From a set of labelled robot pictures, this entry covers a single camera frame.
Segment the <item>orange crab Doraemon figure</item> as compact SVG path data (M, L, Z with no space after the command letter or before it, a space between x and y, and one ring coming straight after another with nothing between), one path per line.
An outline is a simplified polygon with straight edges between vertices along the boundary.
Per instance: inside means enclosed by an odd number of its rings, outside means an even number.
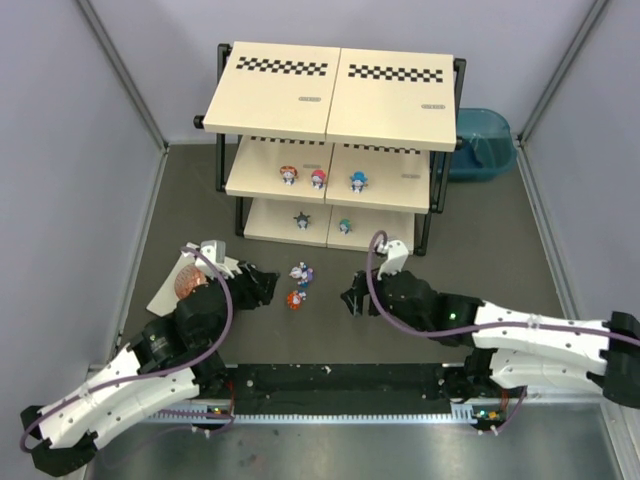
M301 308L303 303L306 301L307 294L304 291L294 290L287 296L287 306L291 310L298 310Z

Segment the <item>orange lion Doraemon figure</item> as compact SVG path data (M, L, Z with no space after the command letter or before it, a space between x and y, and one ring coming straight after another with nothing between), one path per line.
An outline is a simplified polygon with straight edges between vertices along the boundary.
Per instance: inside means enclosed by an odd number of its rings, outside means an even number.
M281 175L283 183L287 186L294 185L298 178L297 169L291 165L282 166L279 170L279 173Z

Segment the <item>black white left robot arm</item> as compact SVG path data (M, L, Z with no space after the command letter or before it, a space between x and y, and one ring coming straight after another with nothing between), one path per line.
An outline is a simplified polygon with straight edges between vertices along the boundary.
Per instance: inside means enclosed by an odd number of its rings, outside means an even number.
M63 477L91 462L131 426L183 400L223 390L227 368L218 348L234 313L269 304L278 281L240 262L218 282L195 266L183 269L174 309L148 322L98 373L65 398L21 414L34 466Z

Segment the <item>blue bucket Doraemon figure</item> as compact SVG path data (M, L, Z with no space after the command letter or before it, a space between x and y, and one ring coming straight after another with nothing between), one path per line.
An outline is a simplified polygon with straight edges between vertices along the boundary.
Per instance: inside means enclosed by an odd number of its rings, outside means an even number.
M350 190L353 193L362 193L368 186L368 177L363 171L355 171L350 176Z

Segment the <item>pink-hooded Doraemon figure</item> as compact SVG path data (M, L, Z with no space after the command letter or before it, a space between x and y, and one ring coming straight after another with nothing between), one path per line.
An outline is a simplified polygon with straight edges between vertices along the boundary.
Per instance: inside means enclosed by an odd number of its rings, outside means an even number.
M311 185L314 189L322 190L326 185L327 175L322 169L316 169L311 173Z

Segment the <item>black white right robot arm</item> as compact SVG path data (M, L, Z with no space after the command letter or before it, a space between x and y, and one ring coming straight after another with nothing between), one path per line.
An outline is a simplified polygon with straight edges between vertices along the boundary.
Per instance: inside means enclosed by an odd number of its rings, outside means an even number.
M639 406L639 322L631 314L579 320L520 312L438 292L408 271L359 271L340 298L353 316L380 315L409 335L470 348L464 398L472 386L491 384L582 390Z

